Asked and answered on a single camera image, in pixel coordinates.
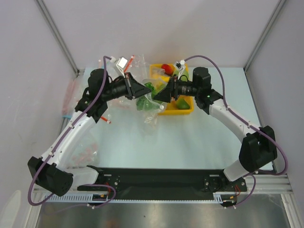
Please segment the left aluminium frame post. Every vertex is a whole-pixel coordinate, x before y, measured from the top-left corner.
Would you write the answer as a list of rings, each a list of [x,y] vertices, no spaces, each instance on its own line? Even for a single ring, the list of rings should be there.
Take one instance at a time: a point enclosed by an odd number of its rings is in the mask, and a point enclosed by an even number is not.
[[[49,27],[49,30],[52,33],[54,39],[56,40],[59,48],[61,49],[65,59],[67,60],[68,65],[72,69],[74,75],[78,76],[80,71],[79,71],[79,69],[76,65],[76,62],[75,62],[74,58],[72,57],[71,52],[70,52],[66,42],[64,41],[50,11],[48,10],[47,5],[45,4],[45,2],[43,0],[34,0],[34,2],[37,5],[47,26]]]

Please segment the green lettuce toy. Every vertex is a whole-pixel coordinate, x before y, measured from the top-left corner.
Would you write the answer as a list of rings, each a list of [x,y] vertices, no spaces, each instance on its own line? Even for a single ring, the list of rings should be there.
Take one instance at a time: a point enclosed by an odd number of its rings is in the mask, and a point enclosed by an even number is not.
[[[152,82],[147,82],[144,85],[149,88],[151,92],[139,97],[136,100],[137,111],[160,110],[162,102],[154,100],[154,97],[157,94],[156,88]]]

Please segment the white dotted zip bag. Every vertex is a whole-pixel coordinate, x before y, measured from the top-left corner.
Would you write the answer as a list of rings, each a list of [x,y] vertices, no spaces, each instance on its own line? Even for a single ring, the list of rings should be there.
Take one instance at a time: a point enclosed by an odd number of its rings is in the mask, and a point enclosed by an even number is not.
[[[135,55],[132,64],[126,72],[131,73],[134,79],[142,85],[147,82],[152,82],[155,88],[158,88],[161,85],[166,85],[158,82],[156,79],[151,79],[148,76],[148,67],[143,55]],[[121,97],[111,101],[109,114],[113,115],[116,110],[126,111],[135,117],[136,122],[139,123],[139,126],[141,127],[141,131],[145,134],[149,134],[155,130],[158,114],[166,109],[166,103],[162,102],[160,110],[137,111],[136,100],[137,98],[134,100],[128,100],[125,97]]]

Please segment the red strawberry toy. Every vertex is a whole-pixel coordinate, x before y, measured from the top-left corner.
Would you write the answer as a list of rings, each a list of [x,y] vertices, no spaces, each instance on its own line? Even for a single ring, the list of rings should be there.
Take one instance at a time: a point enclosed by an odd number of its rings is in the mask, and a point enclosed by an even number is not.
[[[174,73],[174,68],[168,64],[162,64],[161,68],[164,70],[164,73],[168,76],[172,76]]]

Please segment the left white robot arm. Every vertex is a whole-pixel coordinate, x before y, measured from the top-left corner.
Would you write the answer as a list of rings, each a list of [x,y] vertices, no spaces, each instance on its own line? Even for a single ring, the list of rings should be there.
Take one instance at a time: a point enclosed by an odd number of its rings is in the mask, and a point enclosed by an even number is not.
[[[131,73],[124,73],[110,81],[105,69],[94,69],[69,124],[46,152],[28,161],[32,176],[30,187],[36,184],[57,196],[65,195],[70,188],[87,184],[94,190],[100,190],[105,179],[96,169],[86,166],[68,171],[67,164],[72,153],[85,134],[101,119],[108,108],[107,102],[123,96],[132,100],[150,92]]]

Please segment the mango toy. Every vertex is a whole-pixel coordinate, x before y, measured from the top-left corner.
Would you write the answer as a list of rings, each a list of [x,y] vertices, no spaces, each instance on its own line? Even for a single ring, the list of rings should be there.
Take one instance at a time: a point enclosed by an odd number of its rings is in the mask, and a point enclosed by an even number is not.
[[[176,107],[179,110],[189,110],[190,109],[190,105],[187,103],[187,101],[184,98],[181,98],[181,97],[176,101]]]

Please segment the aluminium front rail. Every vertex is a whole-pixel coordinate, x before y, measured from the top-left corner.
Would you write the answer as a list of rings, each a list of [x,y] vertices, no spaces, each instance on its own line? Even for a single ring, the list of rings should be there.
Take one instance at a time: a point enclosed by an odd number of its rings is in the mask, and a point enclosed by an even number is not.
[[[156,194],[156,191],[169,192],[184,191],[189,194],[191,191],[195,192],[226,192],[239,194],[251,190],[257,190],[261,193],[267,192],[290,192],[291,186],[287,176],[274,176],[274,175],[247,175],[241,177],[236,181],[227,182],[223,180],[219,175],[204,175],[202,180],[196,180],[190,182],[190,178],[186,179],[186,182],[156,182],[152,180],[152,176],[145,177],[145,182],[135,182],[135,178],[124,178],[122,175],[114,177],[113,175],[106,175],[101,179],[101,183],[95,183],[92,186],[82,185],[78,187],[72,187],[69,191],[64,191],[64,194],[81,192],[81,193],[98,193],[105,194],[106,192],[113,192],[111,187],[116,190],[117,193],[123,191],[134,190],[136,193],[140,191],[152,191]]]

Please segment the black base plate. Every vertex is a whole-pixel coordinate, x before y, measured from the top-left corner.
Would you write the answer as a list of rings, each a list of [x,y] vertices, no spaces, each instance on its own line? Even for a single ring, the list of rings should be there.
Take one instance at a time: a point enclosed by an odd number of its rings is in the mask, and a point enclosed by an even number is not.
[[[222,170],[99,168],[93,186],[79,191],[116,191],[117,200],[210,200],[216,192],[247,191],[243,178],[230,182]]]

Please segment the yellow banana toy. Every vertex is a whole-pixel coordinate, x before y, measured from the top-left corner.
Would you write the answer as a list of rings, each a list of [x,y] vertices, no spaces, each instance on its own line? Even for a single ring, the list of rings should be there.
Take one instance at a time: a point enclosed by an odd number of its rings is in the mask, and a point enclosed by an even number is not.
[[[161,82],[161,83],[163,83],[163,84],[167,84],[168,81],[169,81],[169,79],[170,79],[169,76],[161,76],[161,75],[156,75],[154,78],[155,78],[158,82]]]

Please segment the right aluminium frame post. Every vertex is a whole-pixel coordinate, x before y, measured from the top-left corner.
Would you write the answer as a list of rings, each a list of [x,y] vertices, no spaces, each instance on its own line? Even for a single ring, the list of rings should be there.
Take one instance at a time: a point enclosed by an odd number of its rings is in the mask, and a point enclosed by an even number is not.
[[[264,43],[266,42],[268,36],[270,35],[272,29],[274,28],[277,20],[279,19],[281,13],[283,12],[285,6],[287,5],[288,0],[279,0],[276,4],[273,12],[270,15],[270,18],[268,19],[261,35],[259,36],[257,43],[255,44],[253,50],[251,51],[244,67],[244,73],[246,74],[248,70],[250,69],[251,65],[255,61],[258,53],[261,51]]]

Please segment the aluminium frame post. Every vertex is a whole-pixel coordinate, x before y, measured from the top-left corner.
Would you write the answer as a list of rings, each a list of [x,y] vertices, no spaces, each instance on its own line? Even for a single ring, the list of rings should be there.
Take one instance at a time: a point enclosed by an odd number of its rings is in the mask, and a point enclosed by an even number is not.
[[[61,49],[65,59],[67,60],[68,65],[72,69],[74,75],[78,76],[80,71],[79,71],[79,69],[76,65],[76,62],[75,62],[74,58],[72,57],[71,52],[70,52],[66,42],[64,41],[50,11],[48,10],[47,5],[45,4],[45,2],[43,0],[34,0],[34,2],[37,5],[47,26],[49,27],[49,30],[52,33],[54,39],[56,40],[59,48]]]
[[[288,0],[279,0],[276,4],[273,12],[270,15],[270,18],[268,19],[261,35],[259,36],[257,43],[255,44],[253,50],[251,51],[244,67],[244,73],[246,74],[248,70],[250,69],[251,65],[255,61],[258,53],[261,51],[264,43],[266,42],[268,36],[270,35],[272,29],[274,28],[277,20],[279,19],[281,13],[283,12],[285,6],[287,5]]]

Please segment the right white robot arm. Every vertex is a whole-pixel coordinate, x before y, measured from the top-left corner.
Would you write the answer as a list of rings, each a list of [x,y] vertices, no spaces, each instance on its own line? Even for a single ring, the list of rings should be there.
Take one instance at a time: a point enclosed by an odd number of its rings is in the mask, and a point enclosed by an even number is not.
[[[222,122],[241,142],[238,159],[223,170],[219,178],[223,190],[231,190],[236,180],[257,171],[277,158],[275,133],[270,126],[251,125],[233,111],[224,96],[212,88],[211,76],[205,67],[193,70],[191,81],[171,78],[154,99],[169,103],[179,96],[191,96],[199,109]]]

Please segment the orange zipper clear bag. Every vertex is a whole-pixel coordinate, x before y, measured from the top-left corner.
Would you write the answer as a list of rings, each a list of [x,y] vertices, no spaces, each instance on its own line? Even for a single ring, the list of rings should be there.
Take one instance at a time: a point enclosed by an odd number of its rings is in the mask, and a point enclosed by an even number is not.
[[[123,68],[123,72],[124,72],[124,73],[126,73],[126,71],[128,70],[128,68],[129,68],[130,65],[132,64],[132,61],[134,60],[134,58],[135,58],[135,55],[132,55],[132,56],[130,57],[129,61],[126,63],[126,65],[125,65],[124,68]],[[102,61],[101,61],[100,59],[98,60],[98,67],[99,67],[99,68],[102,68],[102,67],[103,67]],[[107,119],[107,118],[105,118],[105,117],[103,117],[103,116],[101,117],[101,119],[102,119],[103,121],[107,122],[108,124],[111,123],[110,119]]]

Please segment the pink dotted bag front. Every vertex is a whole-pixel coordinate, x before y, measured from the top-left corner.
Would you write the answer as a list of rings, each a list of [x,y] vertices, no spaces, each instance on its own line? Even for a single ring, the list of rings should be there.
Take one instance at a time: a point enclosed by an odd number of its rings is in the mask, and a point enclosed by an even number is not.
[[[87,165],[97,165],[99,162],[98,155],[97,143],[81,144],[73,152],[67,167],[69,169],[77,169],[84,168]]]

